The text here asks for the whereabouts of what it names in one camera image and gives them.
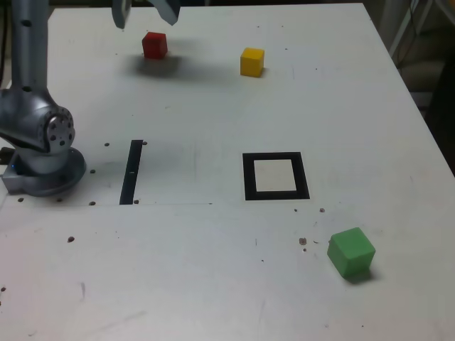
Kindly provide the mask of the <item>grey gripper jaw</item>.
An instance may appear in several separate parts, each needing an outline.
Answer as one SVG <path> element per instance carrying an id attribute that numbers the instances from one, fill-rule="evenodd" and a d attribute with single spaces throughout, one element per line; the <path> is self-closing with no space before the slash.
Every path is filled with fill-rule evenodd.
<path id="1" fill-rule="evenodd" d="M 116 27 L 125 28 L 131 6 L 131 0 L 112 0 L 112 18 Z"/>
<path id="2" fill-rule="evenodd" d="M 173 26 L 177 23 L 180 12 L 179 0 L 151 0 L 151 4 L 169 25 Z"/>

